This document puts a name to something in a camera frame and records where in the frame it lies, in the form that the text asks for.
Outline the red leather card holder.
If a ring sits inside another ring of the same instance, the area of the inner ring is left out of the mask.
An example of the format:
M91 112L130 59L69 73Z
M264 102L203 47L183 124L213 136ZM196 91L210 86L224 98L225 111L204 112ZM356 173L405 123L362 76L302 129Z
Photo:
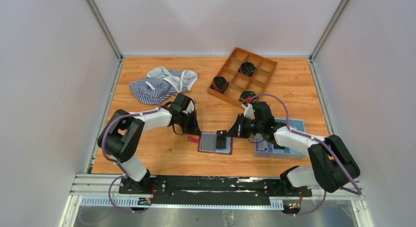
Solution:
M202 132L199 136L188 136L188 140L197 144L197 152L225 154L233 153L233 139L217 135L214 132Z

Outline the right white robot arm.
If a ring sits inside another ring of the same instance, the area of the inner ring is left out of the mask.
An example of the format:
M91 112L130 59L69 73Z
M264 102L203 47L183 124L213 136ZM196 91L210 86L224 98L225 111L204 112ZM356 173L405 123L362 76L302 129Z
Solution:
M354 181L360 168L342 139L310 135L291 127L288 122L277 122L269 105L263 101L243 103L244 113L238 114L233 126L223 133L226 137L249 138L259 134L264 141L275 146L302 152L310 158L309 167L292 167L280 175L286 190L303 186L319 186L328 193L337 190L361 195Z

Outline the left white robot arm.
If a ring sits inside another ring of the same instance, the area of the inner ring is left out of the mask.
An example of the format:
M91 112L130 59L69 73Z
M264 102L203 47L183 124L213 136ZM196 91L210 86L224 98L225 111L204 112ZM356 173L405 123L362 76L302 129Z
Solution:
M136 155L137 146L144 132L179 126L183 134L200 135L195 100L179 93L173 101L156 109L129 113L118 109L97 139L103 156L115 163L126 178L142 185L150 176L148 169Z

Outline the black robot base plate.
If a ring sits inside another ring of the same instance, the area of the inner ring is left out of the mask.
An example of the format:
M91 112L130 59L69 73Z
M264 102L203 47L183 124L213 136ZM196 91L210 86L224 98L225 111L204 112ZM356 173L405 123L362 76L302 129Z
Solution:
M312 196L306 186L289 189L278 178L214 176L151 176L144 187L123 178L118 192L179 205L268 205L271 198L298 201Z

